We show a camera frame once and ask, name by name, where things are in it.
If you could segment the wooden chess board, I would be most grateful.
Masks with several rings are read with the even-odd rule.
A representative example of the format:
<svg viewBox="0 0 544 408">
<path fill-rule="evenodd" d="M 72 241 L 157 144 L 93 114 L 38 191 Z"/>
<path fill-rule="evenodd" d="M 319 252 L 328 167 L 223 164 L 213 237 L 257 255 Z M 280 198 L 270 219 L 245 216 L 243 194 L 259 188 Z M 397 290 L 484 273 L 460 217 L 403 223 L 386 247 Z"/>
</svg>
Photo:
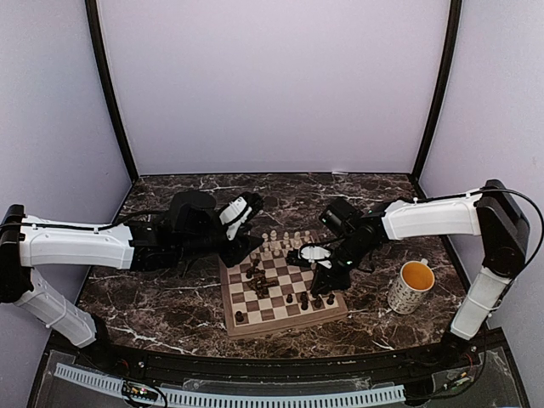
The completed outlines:
<svg viewBox="0 0 544 408">
<path fill-rule="evenodd" d="M 224 320 L 229 337 L 264 336 L 287 329 L 341 320 L 348 315 L 343 295 L 339 292 L 333 292 L 335 294 L 333 305 L 326 303 L 330 295 L 326 294 L 320 296 L 321 307 L 319 309 L 315 307 L 315 297 L 309 291 L 315 266 L 301 268 L 286 262 L 289 251 L 305 243 L 320 240 L 315 231 L 286 232 L 281 235 L 272 230 L 263 234 L 263 239 L 263 245 L 236 266 L 226 267 L 224 263 L 219 264 Z M 264 270 L 266 277 L 279 282 L 279 285 L 271 287 L 269 295 L 262 299 L 258 299 L 255 291 L 248 287 L 245 274 L 255 258 L 260 261 L 258 267 Z M 302 292 L 307 292 L 309 297 L 307 310 L 300 308 Z M 288 294 L 293 296 L 293 302 L 290 304 L 286 302 Z M 244 314 L 243 322 L 236 321 L 237 311 Z"/>
</svg>

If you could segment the patterned mug yellow inside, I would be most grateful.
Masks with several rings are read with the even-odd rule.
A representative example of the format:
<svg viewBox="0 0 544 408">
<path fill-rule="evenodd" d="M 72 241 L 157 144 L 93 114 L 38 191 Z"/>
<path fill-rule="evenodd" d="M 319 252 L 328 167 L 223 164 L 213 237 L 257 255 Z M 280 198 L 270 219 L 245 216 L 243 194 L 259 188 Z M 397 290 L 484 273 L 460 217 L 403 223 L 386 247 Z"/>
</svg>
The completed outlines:
<svg viewBox="0 0 544 408">
<path fill-rule="evenodd" d="M 399 315 L 414 313 L 435 284 L 428 260 L 406 262 L 388 291 L 388 306 Z"/>
</svg>

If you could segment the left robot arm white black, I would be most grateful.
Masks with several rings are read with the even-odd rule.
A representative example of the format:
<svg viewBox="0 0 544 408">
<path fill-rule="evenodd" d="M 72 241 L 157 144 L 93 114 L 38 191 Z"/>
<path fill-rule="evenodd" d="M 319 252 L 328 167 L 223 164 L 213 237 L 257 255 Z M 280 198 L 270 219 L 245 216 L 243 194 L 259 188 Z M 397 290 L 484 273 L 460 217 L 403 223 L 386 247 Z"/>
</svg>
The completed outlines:
<svg viewBox="0 0 544 408">
<path fill-rule="evenodd" d="M 138 272 L 175 268 L 182 261 L 216 254 L 227 267 L 240 264 L 263 239 L 250 235 L 250 221 L 264 206 L 244 192 L 222 208 L 208 193 L 176 194 L 166 211 L 143 210 L 112 224 L 51 221 L 12 205 L 1 223 L 1 301 L 12 303 L 86 349 L 102 371 L 120 363 L 103 321 L 80 310 L 53 289 L 39 265 L 89 265 Z"/>
</svg>

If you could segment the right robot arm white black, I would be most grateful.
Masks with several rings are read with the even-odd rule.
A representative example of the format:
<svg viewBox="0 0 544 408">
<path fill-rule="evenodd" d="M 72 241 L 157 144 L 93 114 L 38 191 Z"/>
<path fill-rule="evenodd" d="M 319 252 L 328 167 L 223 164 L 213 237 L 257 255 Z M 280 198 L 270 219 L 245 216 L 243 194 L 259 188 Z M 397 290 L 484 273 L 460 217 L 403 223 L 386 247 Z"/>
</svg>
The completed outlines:
<svg viewBox="0 0 544 408">
<path fill-rule="evenodd" d="M 331 202 L 320 221 L 334 234 L 330 241 L 306 243 L 297 255 L 316 266 L 314 295 L 350 287 L 350 273 L 363 257 L 390 241 L 427 236 L 474 236 L 483 260 L 467 296 L 452 318 L 448 337 L 433 360 L 450 369 L 467 353 L 472 339 L 500 305 L 513 282 L 536 253 L 529 249 L 530 221 L 517 203 L 523 194 L 490 179 L 476 190 L 433 198 L 385 201 L 363 212 L 343 198 Z"/>
</svg>

